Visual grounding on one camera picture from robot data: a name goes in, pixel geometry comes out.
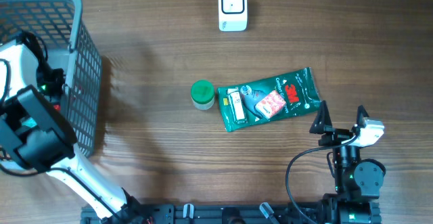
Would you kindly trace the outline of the green lid plastic jar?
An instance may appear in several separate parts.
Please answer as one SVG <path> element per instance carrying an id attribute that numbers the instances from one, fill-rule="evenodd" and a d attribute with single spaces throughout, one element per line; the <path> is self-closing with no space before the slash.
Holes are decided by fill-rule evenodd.
<path id="1" fill-rule="evenodd" d="M 191 100 L 199 110 L 210 109 L 215 100 L 215 91 L 211 82 L 207 80 L 196 81 L 191 86 Z"/>

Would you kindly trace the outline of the green 3M gloves package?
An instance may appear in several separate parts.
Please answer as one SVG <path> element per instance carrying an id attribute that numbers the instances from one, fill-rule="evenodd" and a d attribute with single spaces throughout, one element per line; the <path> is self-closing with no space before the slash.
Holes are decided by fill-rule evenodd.
<path id="1" fill-rule="evenodd" d="M 228 89 L 237 89 L 240 92 L 247 123 L 235 124 L 227 97 Z M 255 105 L 273 90 L 276 90 L 285 99 L 286 105 L 279 114 L 266 119 L 256 111 Z M 219 87 L 217 95 L 221 116 L 228 132 L 275 120 L 304 116 L 317 111 L 321 103 L 314 76 L 309 67 L 249 83 Z"/>

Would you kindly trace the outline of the red white small packet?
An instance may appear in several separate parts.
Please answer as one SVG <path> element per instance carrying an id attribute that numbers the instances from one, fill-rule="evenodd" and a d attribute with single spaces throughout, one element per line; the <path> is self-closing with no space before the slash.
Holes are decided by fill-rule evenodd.
<path id="1" fill-rule="evenodd" d="M 266 119 L 271 119 L 279 114 L 285 105 L 285 99 L 273 90 L 255 105 L 255 109 Z"/>

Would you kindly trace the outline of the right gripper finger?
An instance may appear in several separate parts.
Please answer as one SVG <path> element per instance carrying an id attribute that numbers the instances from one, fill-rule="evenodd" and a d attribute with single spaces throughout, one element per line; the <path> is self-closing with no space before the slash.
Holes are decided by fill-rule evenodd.
<path id="1" fill-rule="evenodd" d="M 369 118 L 369 115 L 363 105 L 360 105 L 357 109 L 357 126 L 365 127 L 365 120 Z"/>
<path id="2" fill-rule="evenodd" d="M 332 131 L 332 121 L 329 115 L 327 103 L 323 100 L 320 103 L 319 110 L 317 111 L 317 115 L 309 129 L 309 133 L 322 135 L 331 133 Z"/>

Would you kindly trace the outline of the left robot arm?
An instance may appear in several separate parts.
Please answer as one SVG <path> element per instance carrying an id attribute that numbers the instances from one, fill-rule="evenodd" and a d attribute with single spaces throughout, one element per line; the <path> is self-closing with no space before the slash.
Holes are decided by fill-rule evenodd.
<path id="1" fill-rule="evenodd" d="M 146 220 L 137 199 L 106 179 L 77 146 L 70 123 L 47 100 L 63 93 L 64 71 L 48 63 L 42 38 L 21 30 L 8 46 L 23 46 L 31 60 L 2 59 L 5 87 L 1 98 L 1 147 L 24 177 L 47 174 L 58 179 L 95 211 L 101 223 Z"/>

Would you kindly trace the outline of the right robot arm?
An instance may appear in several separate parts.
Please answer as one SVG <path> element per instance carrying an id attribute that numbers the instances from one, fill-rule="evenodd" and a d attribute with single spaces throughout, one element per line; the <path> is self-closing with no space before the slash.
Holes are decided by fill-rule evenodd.
<path id="1" fill-rule="evenodd" d="M 332 148 L 335 194 L 325 194 L 319 201 L 316 223 L 380 224 L 382 217 L 376 200 L 380 197 L 386 175 L 385 166 L 374 159 L 362 159 L 360 151 L 375 144 L 384 134 L 383 122 L 369 117 L 363 106 L 357 110 L 357 121 L 352 129 L 332 126 L 325 101 L 310 128 L 319 134 L 320 146 Z"/>

